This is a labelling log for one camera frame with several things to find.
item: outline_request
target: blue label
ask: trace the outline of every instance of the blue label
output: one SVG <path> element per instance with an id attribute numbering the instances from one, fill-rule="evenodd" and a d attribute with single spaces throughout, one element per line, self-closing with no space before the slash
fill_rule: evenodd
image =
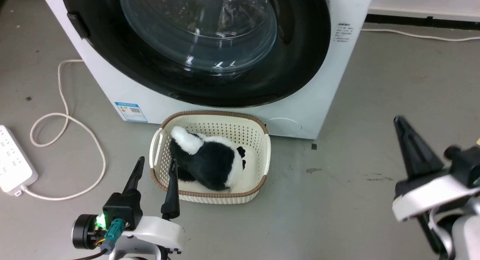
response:
<path id="1" fill-rule="evenodd" d="M 115 102 L 118 110 L 127 121 L 148 122 L 140 107 L 135 103 Z"/>

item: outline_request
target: washing machine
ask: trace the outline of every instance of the washing machine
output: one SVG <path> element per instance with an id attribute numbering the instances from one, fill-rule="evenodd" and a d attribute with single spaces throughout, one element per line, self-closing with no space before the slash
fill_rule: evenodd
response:
<path id="1" fill-rule="evenodd" d="M 46 0 L 125 121 L 254 115 L 316 139 L 371 0 Z"/>

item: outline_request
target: stain on floor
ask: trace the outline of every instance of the stain on floor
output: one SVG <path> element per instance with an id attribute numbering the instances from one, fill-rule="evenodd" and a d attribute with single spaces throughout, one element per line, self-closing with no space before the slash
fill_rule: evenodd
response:
<path id="1" fill-rule="evenodd" d="M 309 168 L 305 172 L 314 173 L 314 172 L 317 172 L 317 171 L 322 171 L 322 168 Z"/>
<path id="2" fill-rule="evenodd" d="M 367 180 L 370 180 L 370 181 L 384 181 L 384 180 L 393 180 L 393 178 L 389 178 L 387 176 L 384 176 L 383 178 L 367 178 Z"/>

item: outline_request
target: black cable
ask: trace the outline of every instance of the black cable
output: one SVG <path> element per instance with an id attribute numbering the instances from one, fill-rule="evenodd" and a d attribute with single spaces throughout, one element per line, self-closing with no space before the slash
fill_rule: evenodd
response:
<path id="1" fill-rule="evenodd" d="M 103 250 L 101 250 L 101 252 L 99 252 L 97 254 L 90 255 L 90 256 L 87 256 L 87 257 L 77 258 L 77 259 L 73 259 L 73 260 L 92 260 L 92 259 L 95 259 L 95 258 L 99 258 L 100 256 L 106 254 L 107 252 L 108 252 L 107 249 L 103 249 Z"/>

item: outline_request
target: black and white plush toy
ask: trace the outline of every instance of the black and white plush toy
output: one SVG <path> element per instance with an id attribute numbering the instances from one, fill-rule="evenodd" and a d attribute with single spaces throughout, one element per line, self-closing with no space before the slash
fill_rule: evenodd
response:
<path id="1" fill-rule="evenodd" d="M 245 150 L 221 136 L 189 133 L 180 126 L 171 131 L 170 152 L 177 159 L 178 178 L 197 180 L 206 188 L 232 188 L 245 168 Z"/>

